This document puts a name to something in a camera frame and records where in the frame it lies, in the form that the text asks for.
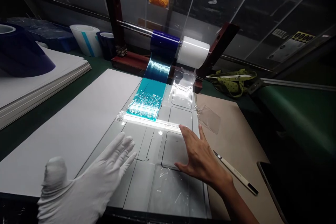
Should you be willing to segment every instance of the wooden stand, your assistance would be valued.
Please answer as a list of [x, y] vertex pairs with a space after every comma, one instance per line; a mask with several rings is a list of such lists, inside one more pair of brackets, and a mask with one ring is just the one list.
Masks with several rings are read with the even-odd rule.
[[[106, 3], [108, 13], [110, 15], [114, 41], [116, 44], [115, 47], [117, 49], [117, 56], [112, 59], [112, 65], [116, 69], [120, 69], [122, 71], [142, 77], [147, 69], [149, 58], [127, 51], [126, 42], [124, 39], [124, 29], [118, 24], [118, 21], [123, 21], [120, 0], [106, 0]], [[195, 83], [194, 92], [199, 93], [202, 90], [203, 79], [209, 74], [214, 64], [228, 47], [238, 31], [239, 26], [237, 25], [233, 25], [231, 23], [225, 23], [223, 25], [218, 33], [216, 40], [210, 47], [210, 53], [208, 57], [206, 58], [200, 69], [196, 71], [197, 80]], [[172, 83], [175, 69], [177, 68], [178, 67], [174, 65], [171, 66], [167, 80], [168, 84]]]

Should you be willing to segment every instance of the forearm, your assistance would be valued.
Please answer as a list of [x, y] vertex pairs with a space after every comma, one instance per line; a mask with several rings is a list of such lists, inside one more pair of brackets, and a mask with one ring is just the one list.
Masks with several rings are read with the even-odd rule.
[[259, 223], [233, 183], [217, 183], [213, 185], [213, 188], [222, 197], [232, 222], [241, 224]]

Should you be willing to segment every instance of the gloved hand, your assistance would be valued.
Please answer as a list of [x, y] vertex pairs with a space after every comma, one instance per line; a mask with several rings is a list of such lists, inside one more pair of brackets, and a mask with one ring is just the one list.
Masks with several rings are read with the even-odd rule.
[[133, 153], [123, 163], [134, 145], [132, 137], [125, 137], [121, 132], [74, 180], [67, 179], [63, 158], [50, 159], [45, 166], [41, 198], [37, 203], [39, 223], [96, 223], [137, 155]]

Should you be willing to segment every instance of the white and blue tape roll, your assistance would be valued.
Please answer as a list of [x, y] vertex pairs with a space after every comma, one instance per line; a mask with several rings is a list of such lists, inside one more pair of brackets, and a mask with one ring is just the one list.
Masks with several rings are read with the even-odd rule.
[[97, 37], [97, 32], [100, 32], [98, 28], [83, 24], [73, 24], [70, 25], [70, 29], [80, 49], [86, 56], [101, 57], [103, 55]]

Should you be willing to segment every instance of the white tape roll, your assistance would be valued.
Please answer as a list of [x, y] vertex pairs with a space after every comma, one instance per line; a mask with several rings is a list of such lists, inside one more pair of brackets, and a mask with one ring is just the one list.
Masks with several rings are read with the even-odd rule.
[[177, 63], [198, 69], [207, 58], [209, 49], [209, 44], [184, 36]]
[[73, 24], [70, 26], [70, 29], [80, 49], [86, 56], [101, 57], [103, 55], [96, 35], [97, 32], [100, 32], [98, 28], [82, 24]]

